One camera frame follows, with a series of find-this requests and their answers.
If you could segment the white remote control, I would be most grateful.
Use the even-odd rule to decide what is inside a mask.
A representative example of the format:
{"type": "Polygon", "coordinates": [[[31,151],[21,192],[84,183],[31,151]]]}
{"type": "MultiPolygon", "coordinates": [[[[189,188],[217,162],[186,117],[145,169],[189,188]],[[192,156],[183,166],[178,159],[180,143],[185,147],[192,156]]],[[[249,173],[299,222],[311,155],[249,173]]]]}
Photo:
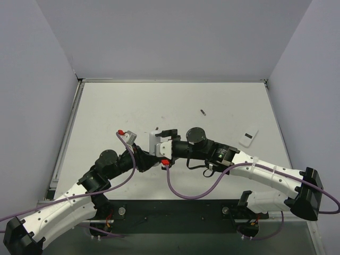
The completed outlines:
{"type": "Polygon", "coordinates": [[[160,130],[153,130],[149,133],[149,153],[152,156],[156,156],[157,159],[161,158],[160,144],[161,137],[158,136],[161,133],[160,130]]]}

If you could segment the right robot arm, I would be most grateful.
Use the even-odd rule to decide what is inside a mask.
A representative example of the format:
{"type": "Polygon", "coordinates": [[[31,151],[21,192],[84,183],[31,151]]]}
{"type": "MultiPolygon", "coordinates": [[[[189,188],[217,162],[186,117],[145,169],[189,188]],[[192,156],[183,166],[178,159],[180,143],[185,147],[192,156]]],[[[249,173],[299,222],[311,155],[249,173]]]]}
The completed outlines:
{"type": "Polygon", "coordinates": [[[322,198],[322,182],[317,170],[289,169],[250,156],[235,147],[206,137],[200,127],[193,127],[182,141],[177,130],[152,131],[149,151],[153,156],[174,161],[177,158],[201,160],[212,173],[245,177],[270,187],[270,192],[244,191],[240,206],[255,214],[290,211],[304,220],[316,221],[322,198]]]}

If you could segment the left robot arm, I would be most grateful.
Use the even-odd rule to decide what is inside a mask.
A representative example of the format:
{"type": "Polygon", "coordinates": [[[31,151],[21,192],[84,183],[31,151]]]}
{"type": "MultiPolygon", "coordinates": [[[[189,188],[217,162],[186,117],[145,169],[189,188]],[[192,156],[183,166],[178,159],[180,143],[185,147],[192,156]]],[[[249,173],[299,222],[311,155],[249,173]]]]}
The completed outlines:
{"type": "Polygon", "coordinates": [[[77,224],[107,216],[109,200],[103,191],[111,187],[111,179],[133,168],[144,172],[160,161],[160,157],[136,145],[121,155],[113,150],[103,151],[90,170],[55,202],[23,219],[13,217],[6,226],[5,247],[10,254],[42,254],[54,240],[77,224]]]}

